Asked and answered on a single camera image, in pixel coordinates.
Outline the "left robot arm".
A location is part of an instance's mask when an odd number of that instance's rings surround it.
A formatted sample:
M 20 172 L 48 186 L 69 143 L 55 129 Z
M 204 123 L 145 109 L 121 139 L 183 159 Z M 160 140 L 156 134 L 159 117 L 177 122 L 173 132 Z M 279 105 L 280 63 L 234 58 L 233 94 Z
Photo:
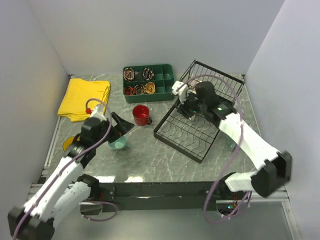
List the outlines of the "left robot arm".
M 94 113 L 67 147 L 64 156 L 47 181 L 23 207 L 13 207 L 8 215 L 14 240 L 50 240 L 58 222 L 82 201 L 101 207 L 103 193 L 99 180 L 84 169 L 105 142 L 114 143 L 135 125 L 115 112 L 106 118 Z

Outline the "green compartment tray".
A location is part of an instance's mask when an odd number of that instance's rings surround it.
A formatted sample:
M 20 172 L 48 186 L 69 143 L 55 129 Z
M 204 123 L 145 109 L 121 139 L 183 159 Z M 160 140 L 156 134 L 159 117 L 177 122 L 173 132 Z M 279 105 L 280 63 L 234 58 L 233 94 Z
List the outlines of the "green compartment tray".
M 171 101 L 175 83 L 170 64 L 125 66 L 122 70 L 122 88 L 129 104 Z

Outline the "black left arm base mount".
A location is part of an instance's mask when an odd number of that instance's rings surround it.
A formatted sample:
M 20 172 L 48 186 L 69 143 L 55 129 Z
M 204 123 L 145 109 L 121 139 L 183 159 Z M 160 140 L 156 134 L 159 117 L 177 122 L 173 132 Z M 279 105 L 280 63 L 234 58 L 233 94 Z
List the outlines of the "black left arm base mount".
M 90 188 L 88 198 L 80 204 L 80 213 L 82 215 L 97 216 L 103 212 L 104 205 L 113 206 L 115 214 L 118 213 L 118 207 L 115 204 L 104 201 L 104 192 L 97 178 L 83 174 L 77 178 L 77 182 L 84 183 Z

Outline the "orange black rolled tie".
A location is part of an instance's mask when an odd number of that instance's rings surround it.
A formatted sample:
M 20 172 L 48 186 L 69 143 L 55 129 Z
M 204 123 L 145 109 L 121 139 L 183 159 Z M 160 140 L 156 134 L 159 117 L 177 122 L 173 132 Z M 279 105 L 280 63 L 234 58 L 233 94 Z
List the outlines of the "orange black rolled tie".
M 124 88 L 124 94 L 126 96 L 133 96 L 135 94 L 135 89 L 132 86 L 126 86 Z

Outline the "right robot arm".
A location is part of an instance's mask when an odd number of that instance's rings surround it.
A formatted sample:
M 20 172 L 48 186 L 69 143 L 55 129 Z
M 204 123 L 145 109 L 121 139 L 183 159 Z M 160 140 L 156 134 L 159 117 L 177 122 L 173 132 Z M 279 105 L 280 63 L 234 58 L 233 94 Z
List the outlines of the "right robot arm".
M 252 161 L 255 170 L 231 173 L 219 183 L 220 196 L 231 199 L 239 191 L 254 191 L 263 198 L 288 183 L 292 173 L 292 156 L 280 152 L 263 140 L 244 120 L 233 105 L 215 92 L 209 82 L 197 83 L 192 92 L 187 84 L 177 81 L 172 93 L 179 97 L 177 110 L 185 118 L 202 115 L 216 128 L 229 136 Z

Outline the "red mug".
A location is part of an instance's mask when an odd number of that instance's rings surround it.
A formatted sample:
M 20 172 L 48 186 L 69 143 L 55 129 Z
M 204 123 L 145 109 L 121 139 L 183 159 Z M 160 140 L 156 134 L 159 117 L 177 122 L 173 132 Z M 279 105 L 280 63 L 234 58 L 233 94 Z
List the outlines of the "red mug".
M 138 126 L 150 125 L 153 120 L 150 117 L 150 110 L 145 105 L 137 105 L 132 110 L 132 115 L 135 123 Z

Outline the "yellow rolled tie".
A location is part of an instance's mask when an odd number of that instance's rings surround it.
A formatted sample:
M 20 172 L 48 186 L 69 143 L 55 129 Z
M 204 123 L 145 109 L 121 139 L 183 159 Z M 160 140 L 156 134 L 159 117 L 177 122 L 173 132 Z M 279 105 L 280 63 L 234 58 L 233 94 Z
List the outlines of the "yellow rolled tie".
M 154 94 L 156 92 L 156 85 L 153 82 L 147 82 L 145 84 L 145 93 Z

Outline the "yellow mug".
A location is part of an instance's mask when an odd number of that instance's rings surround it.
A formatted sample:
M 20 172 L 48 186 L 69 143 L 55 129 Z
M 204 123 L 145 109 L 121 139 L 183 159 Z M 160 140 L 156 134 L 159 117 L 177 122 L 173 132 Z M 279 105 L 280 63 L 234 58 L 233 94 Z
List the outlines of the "yellow mug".
M 63 142 L 62 149 L 64 152 L 66 152 L 68 148 L 75 149 L 79 146 L 79 142 L 80 142 L 80 137 L 78 135 L 71 136 Z

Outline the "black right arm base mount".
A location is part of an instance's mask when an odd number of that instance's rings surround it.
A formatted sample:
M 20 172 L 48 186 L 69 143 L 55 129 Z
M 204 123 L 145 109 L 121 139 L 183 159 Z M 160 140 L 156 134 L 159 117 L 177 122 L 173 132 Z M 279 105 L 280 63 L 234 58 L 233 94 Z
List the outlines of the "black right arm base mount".
M 207 204 L 207 210 L 214 209 L 217 205 L 217 201 L 233 202 L 238 200 L 240 202 L 245 194 L 245 191 L 232 192 L 225 183 L 219 183 L 210 195 L 210 200 Z

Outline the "yellow folded cloth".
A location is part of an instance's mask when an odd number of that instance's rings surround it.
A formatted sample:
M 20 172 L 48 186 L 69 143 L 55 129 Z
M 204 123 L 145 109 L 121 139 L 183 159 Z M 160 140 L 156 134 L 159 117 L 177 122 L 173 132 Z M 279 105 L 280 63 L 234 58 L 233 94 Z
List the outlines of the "yellow folded cloth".
M 66 93 L 58 109 L 57 115 L 68 118 L 71 122 L 81 122 L 90 114 L 86 109 L 93 109 L 98 102 L 90 101 L 95 98 L 107 103 L 111 91 L 111 84 L 106 80 L 88 81 L 81 78 L 72 78 L 69 81 Z

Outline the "black table front rail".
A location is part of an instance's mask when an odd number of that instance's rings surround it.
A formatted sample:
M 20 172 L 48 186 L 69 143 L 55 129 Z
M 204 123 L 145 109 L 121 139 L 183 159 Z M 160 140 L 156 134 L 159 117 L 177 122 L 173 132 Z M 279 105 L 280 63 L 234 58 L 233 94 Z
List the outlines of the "black table front rail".
M 100 183 L 105 202 L 121 211 L 203 209 L 212 181 Z

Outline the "brown black rolled tie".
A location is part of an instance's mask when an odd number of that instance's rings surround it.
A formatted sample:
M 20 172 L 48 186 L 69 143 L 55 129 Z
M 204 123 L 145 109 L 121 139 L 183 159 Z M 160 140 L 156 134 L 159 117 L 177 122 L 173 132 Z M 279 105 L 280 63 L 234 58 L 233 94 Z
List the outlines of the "brown black rolled tie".
M 145 86 L 143 84 L 137 84 L 134 87 L 134 92 L 136 95 L 143 95 L 145 94 L 146 90 L 145 90 Z

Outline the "teal cup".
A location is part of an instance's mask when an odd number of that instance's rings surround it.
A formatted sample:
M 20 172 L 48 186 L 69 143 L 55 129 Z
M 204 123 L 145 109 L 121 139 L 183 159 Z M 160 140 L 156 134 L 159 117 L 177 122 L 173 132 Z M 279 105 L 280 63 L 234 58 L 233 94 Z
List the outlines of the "teal cup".
M 125 135 L 121 136 L 120 138 L 118 138 L 113 142 L 108 143 L 108 146 L 113 150 L 121 150 L 125 148 L 126 145 L 127 145 L 127 138 Z

